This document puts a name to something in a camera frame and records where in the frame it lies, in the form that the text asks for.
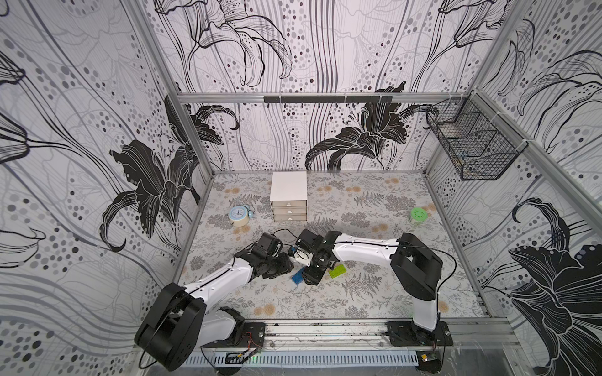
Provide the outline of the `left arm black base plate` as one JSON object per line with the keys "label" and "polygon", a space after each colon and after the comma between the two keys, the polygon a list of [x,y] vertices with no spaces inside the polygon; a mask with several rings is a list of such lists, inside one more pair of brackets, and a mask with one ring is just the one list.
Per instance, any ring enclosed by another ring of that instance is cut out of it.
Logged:
{"label": "left arm black base plate", "polygon": [[245,322],[236,325],[234,332],[224,340],[214,340],[203,347],[206,348],[262,348],[265,340],[266,324],[264,322]]}

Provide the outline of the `small blue alarm clock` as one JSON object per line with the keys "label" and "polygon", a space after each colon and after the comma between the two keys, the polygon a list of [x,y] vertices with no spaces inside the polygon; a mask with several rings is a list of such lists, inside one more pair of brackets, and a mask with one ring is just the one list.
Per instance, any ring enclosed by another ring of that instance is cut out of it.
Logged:
{"label": "small blue alarm clock", "polygon": [[248,205],[237,205],[228,213],[228,219],[232,227],[244,227],[254,217],[254,211]]}

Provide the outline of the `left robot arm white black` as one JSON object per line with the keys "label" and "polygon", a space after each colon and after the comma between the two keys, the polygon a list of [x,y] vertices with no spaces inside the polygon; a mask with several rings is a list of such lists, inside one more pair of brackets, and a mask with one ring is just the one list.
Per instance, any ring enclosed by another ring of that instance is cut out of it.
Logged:
{"label": "left robot arm white black", "polygon": [[219,303],[257,277],[273,279],[292,270],[285,252],[258,256],[243,251],[208,277],[185,286],[170,283],[160,291],[134,342],[168,371],[179,368],[197,347],[235,347],[242,340],[245,319]]}

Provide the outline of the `green lego brick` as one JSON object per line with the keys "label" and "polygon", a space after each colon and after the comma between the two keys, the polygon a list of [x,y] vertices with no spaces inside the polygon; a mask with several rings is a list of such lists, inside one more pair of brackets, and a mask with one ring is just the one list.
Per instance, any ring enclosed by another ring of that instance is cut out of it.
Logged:
{"label": "green lego brick", "polygon": [[332,279],[335,279],[337,277],[341,277],[343,276],[343,274],[345,274],[347,272],[346,266],[340,264],[340,265],[336,265],[334,266],[332,269],[328,270],[329,276]]}

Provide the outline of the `white drawer cabinet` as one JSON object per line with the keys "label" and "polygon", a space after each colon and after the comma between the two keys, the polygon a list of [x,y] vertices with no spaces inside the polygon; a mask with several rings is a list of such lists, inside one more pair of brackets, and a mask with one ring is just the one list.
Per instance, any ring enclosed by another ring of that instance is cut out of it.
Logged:
{"label": "white drawer cabinet", "polygon": [[307,173],[274,172],[271,180],[270,203],[275,222],[306,222]]}

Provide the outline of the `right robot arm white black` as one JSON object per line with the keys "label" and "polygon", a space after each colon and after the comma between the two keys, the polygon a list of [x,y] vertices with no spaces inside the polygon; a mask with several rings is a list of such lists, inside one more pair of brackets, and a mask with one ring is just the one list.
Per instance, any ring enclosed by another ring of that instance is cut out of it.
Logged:
{"label": "right robot arm white black", "polygon": [[311,262],[303,271],[304,282],[320,284],[327,269],[339,262],[361,262],[389,266],[404,290],[412,296],[412,323],[423,332],[433,333],[440,321],[438,286],[443,262],[412,233],[398,239],[358,238],[339,231],[324,237],[304,230],[296,246],[311,254]]}

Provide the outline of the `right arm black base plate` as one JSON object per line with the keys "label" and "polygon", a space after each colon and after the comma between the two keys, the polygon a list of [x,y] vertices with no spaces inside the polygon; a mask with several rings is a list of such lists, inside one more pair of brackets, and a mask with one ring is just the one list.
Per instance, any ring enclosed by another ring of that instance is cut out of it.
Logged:
{"label": "right arm black base plate", "polygon": [[395,347],[426,346],[436,349],[454,344],[445,321],[438,321],[432,332],[418,327],[412,321],[387,321],[386,327],[385,336]]}

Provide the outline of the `blue lego brick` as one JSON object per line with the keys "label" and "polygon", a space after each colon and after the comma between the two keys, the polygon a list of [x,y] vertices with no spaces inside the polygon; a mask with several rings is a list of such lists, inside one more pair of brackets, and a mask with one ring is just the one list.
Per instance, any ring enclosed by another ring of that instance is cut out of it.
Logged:
{"label": "blue lego brick", "polygon": [[291,277],[291,281],[296,285],[299,286],[301,284],[304,283],[304,268],[301,268],[300,270],[298,270],[292,277]]}

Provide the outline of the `aluminium front rail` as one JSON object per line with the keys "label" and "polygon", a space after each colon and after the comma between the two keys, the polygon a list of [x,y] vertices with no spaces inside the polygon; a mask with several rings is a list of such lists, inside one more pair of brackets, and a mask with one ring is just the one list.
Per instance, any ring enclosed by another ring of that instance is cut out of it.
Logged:
{"label": "aluminium front rail", "polygon": [[[390,349],[385,336],[386,319],[349,319],[349,320],[245,320],[245,322],[264,322],[266,333],[264,351],[287,351],[298,349],[326,351],[342,349]],[[514,349],[520,346],[507,320],[502,318],[448,318],[452,346],[445,347],[467,349]],[[403,349],[434,349],[426,346],[399,347]]]}

